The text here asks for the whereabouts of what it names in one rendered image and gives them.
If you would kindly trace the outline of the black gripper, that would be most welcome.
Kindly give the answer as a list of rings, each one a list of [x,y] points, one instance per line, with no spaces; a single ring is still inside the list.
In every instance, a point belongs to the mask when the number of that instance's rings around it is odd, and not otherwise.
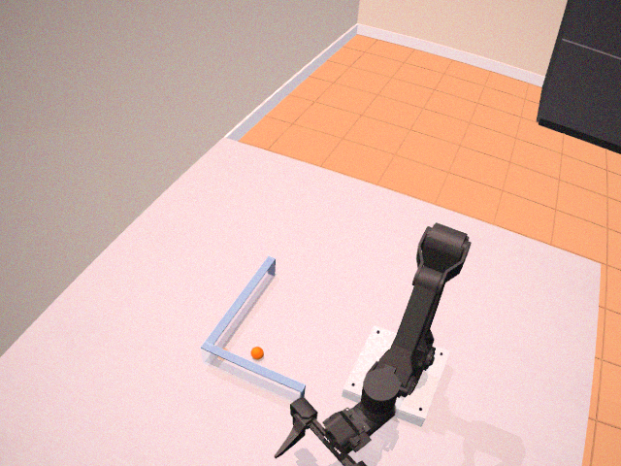
[[[352,414],[349,418],[357,426],[360,422],[365,426],[365,431],[370,437],[375,433],[374,424],[371,420],[357,407],[350,408]],[[330,452],[342,463],[343,466],[367,466],[362,460],[358,463],[348,455],[352,449],[348,447],[343,449],[336,442],[335,436],[324,427],[317,420],[318,411],[311,405],[306,398],[298,398],[296,401],[290,404],[290,414],[293,417],[293,427],[289,435],[286,437],[284,443],[275,454],[275,458],[285,454],[291,447],[297,442],[300,442],[306,434],[306,430],[310,429],[319,438],[320,442],[328,448]],[[327,438],[327,441],[325,438]],[[334,449],[335,448],[335,449]],[[338,451],[337,451],[338,450]],[[341,453],[339,453],[339,451]]]

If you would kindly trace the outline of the clear l-shaped low wall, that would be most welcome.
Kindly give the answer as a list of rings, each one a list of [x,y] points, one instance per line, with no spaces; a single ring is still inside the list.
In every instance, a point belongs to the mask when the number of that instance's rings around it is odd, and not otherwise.
[[[227,342],[232,338],[234,333],[237,331],[238,326],[245,319],[247,314],[250,312],[252,307],[258,300],[258,297],[263,293],[268,284],[271,282],[273,277],[275,276],[275,262],[266,272],[264,277],[258,283],[258,285],[254,288],[251,294],[248,296],[244,304],[238,310],[236,315],[231,319],[231,322],[223,331],[222,334],[218,337],[218,340],[214,344],[219,348],[224,348]],[[255,374],[247,369],[240,367],[230,361],[223,359],[217,355],[214,355],[204,349],[201,349],[202,360],[203,363],[213,367],[217,371],[220,371],[226,375],[229,375],[237,380],[242,381],[243,383],[251,384],[255,387],[258,387],[266,392],[271,393],[272,395],[282,399],[287,400],[289,402],[296,401],[300,396],[300,391],[296,391],[292,388],[289,388],[283,384],[272,381],[266,377],[262,377],[258,374]]]

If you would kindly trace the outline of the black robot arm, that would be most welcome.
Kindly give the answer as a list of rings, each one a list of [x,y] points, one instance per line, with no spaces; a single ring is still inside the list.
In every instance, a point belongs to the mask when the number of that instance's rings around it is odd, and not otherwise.
[[[397,335],[391,348],[365,375],[361,401],[353,406],[371,420],[375,432],[395,415],[397,397],[411,396],[423,370],[434,364],[435,338],[430,328],[445,284],[463,268],[469,240],[467,233],[435,222],[433,227],[427,226],[418,243],[413,290]],[[357,452],[372,439],[361,422],[356,426],[349,418],[351,414],[345,407],[321,423],[339,446]]]

